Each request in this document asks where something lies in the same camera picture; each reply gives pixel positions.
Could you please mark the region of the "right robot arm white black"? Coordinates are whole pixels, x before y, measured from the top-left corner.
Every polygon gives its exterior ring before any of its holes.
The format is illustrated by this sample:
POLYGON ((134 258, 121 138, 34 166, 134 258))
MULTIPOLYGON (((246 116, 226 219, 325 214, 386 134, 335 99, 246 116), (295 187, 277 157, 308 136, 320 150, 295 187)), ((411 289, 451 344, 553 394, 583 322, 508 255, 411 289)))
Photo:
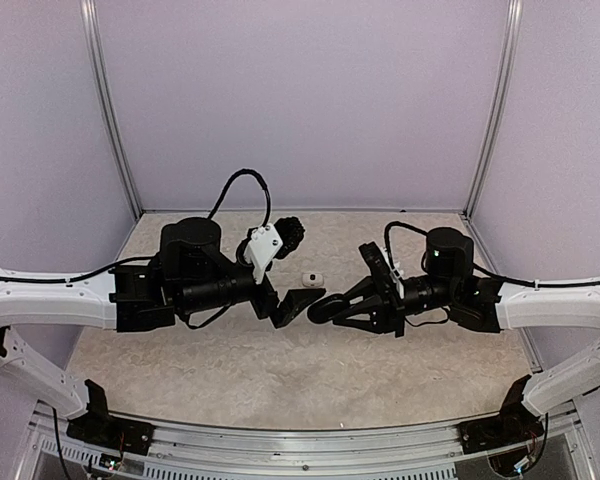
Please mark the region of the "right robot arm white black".
MULTIPOLYGON (((600 330, 600 277, 546 283, 509 279, 474 262, 471 238, 450 227, 425 232, 423 275, 402 278, 391 248, 375 243, 359 250, 370 274, 333 296, 326 319, 375 334, 404 333, 408 318, 443 309, 458 326, 500 333, 537 326, 600 330)), ((600 387, 600 340, 509 389, 491 433, 503 444, 526 432, 531 418, 600 387)))

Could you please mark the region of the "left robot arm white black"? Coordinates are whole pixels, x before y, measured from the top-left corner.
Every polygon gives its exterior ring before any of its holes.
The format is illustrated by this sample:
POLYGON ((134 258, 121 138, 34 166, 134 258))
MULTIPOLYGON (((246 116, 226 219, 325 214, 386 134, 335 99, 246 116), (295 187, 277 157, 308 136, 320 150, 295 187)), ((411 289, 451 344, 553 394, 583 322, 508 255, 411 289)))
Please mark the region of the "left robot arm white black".
POLYGON ((291 289, 280 297, 267 277, 269 266, 296 250, 304 228, 296 217, 253 229, 237 260, 221 251, 222 230, 209 218, 189 217, 162 228, 158 252, 133 257, 95 272, 46 278, 0 268, 0 374, 27 386, 63 417, 79 422, 101 445, 120 434, 104 389, 77 380, 31 349, 17 325, 74 325, 142 333, 188 322, 248 303, 259 319, 287 326, 323 288, 291 289))

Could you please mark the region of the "white earbud charging case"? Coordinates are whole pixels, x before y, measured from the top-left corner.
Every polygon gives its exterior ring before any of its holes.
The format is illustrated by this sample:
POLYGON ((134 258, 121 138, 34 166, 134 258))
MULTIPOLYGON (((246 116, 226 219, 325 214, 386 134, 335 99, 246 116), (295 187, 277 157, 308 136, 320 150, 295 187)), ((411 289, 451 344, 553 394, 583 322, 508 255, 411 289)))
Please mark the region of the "white earbud charging case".
POLYGON ((301 281, 306 288, 319 288, 324 285, 324 277, 319 273, 303 273, 301 281))

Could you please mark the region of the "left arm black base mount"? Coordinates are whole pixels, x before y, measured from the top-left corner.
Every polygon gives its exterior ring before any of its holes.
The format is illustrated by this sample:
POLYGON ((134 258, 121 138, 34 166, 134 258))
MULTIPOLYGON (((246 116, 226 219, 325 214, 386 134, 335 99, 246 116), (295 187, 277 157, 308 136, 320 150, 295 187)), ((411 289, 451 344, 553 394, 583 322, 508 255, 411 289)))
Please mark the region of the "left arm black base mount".
POLYGON ((86 412, 68 421, 67 435, 84 443, 147 456, 155 427, 148 423, 117 417, 109 412, 104 389, 87 379, 86 412))

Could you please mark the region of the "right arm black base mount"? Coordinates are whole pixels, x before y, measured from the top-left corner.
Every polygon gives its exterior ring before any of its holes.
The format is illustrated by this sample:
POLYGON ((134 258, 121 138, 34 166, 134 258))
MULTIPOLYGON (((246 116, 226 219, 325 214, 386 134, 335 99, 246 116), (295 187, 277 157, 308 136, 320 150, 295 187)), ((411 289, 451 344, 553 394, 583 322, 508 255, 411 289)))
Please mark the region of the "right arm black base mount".
POLYGON ((525 375, 512 384, 497 414, 458 425, 464 454, 498 449, 544 435, 540 416, 522 405, 524 387, 530 379, 530 375, 525 375))

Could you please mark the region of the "black oval charging case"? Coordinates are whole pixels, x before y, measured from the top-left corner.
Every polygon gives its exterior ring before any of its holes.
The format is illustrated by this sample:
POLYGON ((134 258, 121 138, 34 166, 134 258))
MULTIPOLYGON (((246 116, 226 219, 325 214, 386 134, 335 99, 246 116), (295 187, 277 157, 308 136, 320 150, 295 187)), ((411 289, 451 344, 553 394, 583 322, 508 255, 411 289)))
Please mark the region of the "black oval charging case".
POLYGON ((307 318, 318 325, 329 323, 333 318, 347 310, 350 301, 344 294, 332 294, 316 301, 307 309, 307 318))

